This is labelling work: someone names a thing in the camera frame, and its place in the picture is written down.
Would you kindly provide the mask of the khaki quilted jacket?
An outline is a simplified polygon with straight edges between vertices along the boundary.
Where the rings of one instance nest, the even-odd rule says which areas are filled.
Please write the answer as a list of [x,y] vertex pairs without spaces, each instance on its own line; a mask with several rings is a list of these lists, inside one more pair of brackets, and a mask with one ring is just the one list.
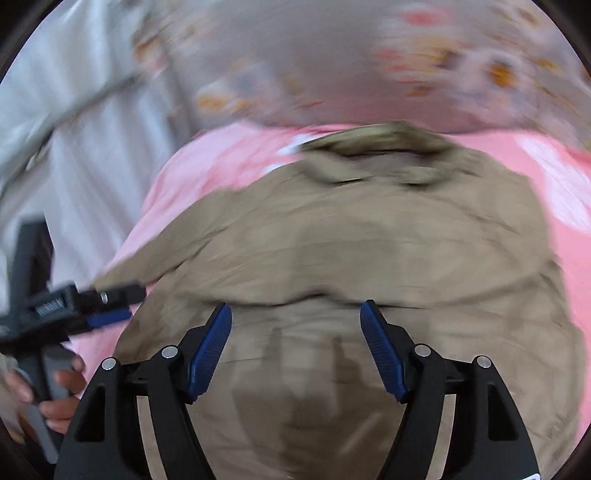
[[442,356],[485,354],[510,390],[544,477],[576,440],[585,347],[528,178],[405,123],[348,130],[240,190],[193,203],[101,274],[150,287],[120,336],[151,357],[204,323],[232,329],[189,407],[220,479],[373,479],[404,409],[385,390],[360,306]]

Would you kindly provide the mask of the white satin curtain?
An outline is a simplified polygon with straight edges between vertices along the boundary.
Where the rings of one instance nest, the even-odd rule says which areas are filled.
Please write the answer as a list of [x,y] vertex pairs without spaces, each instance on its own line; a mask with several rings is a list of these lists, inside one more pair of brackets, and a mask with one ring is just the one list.
[[64,1],[29,33],[1,82],[1,130],[63,112],[110,80],[138,74],[58,127],[39,162],[1,192],[1,271],[20,226],[44,219],[55,283],[88,283],[139,219],[163,164],[186,138],[151,1]]

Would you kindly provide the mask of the grey floral quilt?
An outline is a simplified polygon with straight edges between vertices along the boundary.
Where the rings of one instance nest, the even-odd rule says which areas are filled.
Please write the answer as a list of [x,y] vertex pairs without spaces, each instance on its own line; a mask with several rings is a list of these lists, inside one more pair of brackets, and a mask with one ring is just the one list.
[[407,120],[590,144],[590,63],[531,1],[128,1],[175,133]]

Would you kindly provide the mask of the grey metal rail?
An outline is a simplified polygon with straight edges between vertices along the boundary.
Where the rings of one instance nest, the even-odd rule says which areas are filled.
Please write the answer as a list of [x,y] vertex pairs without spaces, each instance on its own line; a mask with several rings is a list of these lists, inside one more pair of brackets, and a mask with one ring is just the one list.
[[39,162],[53,132],[86,110],[126,88],[140,82],[138,74],[110,80],[97,91],[83,95],[63,112],[43,114],[20,125],[1,130],[1,192],[8,189],[32,166]]

